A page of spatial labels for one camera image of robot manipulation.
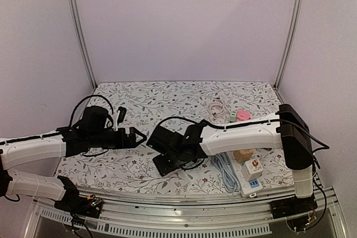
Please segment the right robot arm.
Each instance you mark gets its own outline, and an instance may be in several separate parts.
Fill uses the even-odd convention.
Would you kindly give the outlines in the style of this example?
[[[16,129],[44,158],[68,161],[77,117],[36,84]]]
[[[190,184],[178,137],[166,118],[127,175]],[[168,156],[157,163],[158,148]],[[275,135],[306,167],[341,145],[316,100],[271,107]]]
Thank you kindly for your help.
[[[153,162],[162,177],[208,158],[221,169],[222,178],[231,174],[233,185],[229,191],[239,192],[246,198],[256,197],[262,190],[263,165],[255,156],[238,163],[238,153],[250,149],[281,150],[294,186],[292,197],[270,203],[273,218],[282,218],[317,209],[311,139],[308,126],[293,107],[282,104],[277,112],[259,119],[226,124],[192,121],[184,134],[169,130],[159,122],[147,145],[159,153]]]

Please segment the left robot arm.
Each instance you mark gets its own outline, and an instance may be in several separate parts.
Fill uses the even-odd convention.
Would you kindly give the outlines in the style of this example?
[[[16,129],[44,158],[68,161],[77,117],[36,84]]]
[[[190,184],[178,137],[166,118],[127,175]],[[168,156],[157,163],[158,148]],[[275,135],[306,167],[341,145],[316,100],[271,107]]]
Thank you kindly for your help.
[[[72,157],[91,148],[132,149],[147,137],[134,127],[104,130],[57,128],[53,132],[1,141],[1,196],[25,195],[54,201],[56,209],[98,218],[103,201],[95,195],[81,197],[65,176],[46,177],[21,172],[15,167],[47,158]]]

